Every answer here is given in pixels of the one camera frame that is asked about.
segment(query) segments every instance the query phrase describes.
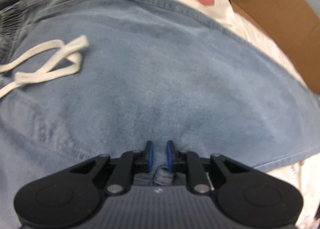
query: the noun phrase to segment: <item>brown cardboard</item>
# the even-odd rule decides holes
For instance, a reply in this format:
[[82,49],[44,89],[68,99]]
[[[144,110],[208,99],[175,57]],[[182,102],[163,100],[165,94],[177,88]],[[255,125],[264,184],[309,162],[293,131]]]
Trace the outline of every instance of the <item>brown cardboard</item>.
[[305,0],[231,0],[287,54],[308,87],[320,93],[320,19]]

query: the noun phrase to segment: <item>gray ribbed surface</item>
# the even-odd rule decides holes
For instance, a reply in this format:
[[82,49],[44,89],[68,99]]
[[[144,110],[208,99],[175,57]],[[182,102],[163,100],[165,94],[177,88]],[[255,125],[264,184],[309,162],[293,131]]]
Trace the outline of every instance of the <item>gray ribbed surface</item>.
[[[185,186],[133,186],[109,197],[89,222],[73,229],[248,229],[226,218],[207,196]],[[293,225],[283,229],[296,229]]]

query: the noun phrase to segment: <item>light blue fabric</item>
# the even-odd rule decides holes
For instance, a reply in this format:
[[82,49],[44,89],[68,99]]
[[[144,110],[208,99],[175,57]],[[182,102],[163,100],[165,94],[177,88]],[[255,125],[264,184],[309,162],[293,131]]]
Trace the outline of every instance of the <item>light blue fabric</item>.
[[[86,35],[82,70],[0,100],[0,228],[17,190],[101,153],[155,144],[221,153],[263,171],[320,151],[314,94],[258,49],[173,0],[22,0],[0,12],[0,60]],[[43,52],[6,73],[34,72]]]

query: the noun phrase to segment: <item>white bedsheet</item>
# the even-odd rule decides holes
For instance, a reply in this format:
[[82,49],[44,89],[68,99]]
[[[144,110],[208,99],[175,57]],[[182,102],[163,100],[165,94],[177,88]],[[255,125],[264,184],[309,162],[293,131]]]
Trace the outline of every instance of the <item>white bedsheet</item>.
[[[288,57],[279,49],[276,43],[256,28],[250,21],[233,12],[229,0],[178,0],[188,6],[201,11],[215,19],[224,27],[230,29],[266,55],[283,66],[288,73],[306,86],[302,77],[294,68]],[[303,162],[279,168],[269,172],[294,185],[304,197],[304,207],[298,219],[300,229],[315,228],[314,216],[320,200],[320,154],[310,157]]]

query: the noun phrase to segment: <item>white drawstring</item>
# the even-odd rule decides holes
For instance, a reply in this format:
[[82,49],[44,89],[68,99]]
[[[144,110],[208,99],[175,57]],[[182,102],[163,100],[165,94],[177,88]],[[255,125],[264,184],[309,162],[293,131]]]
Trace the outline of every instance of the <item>white drawstring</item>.
[[[61,40],[51,40],[41,43],[30,50],[26,51],[13,62],[0,65],[0,73],[9,71],[17,67],[22,62],[33,57],[34,55],[54,48],[60,48],[40,69],[33,73],[17,72],[14,81],[0,89],[0,98],[7,95],[13,89],[25,84],[40,83],[53,80],[59,77],[68,76],[77,73],[80,70],[82,56],[78,52],[89,45],[86,36],[82,35],[75,40],[64,44]],[[72,62],[71,66],[51,71],[60,61],[67,59]]]

